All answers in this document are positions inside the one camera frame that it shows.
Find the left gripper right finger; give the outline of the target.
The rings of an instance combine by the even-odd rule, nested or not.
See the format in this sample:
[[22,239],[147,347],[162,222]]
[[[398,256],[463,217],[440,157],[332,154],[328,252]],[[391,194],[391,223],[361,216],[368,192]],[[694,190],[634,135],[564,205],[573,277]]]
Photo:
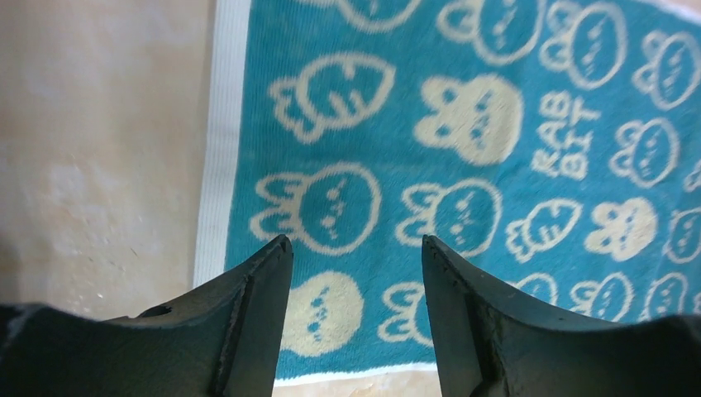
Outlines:
[[434,236],[422,275],[444,396],[697,396],[700,318],[624,324],[543,302]]

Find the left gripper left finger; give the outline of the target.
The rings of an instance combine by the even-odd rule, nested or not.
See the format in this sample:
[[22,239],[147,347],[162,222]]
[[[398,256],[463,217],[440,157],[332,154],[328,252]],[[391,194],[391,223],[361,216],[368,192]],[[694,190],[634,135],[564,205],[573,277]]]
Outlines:
[[280,235],[235,268],[140,315],[96,321],[1,307],[4,396],[269,396],[293,269]]

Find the teal rabbit pattern towel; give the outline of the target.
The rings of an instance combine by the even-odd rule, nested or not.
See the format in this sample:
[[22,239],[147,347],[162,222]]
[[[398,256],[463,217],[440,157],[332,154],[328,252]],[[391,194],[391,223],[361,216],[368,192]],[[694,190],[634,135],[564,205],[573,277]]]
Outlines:
[[280,234],[282,385],[434,368],[426,235],[576,313],[698,313],[699,13],[218,2],[195,284]]

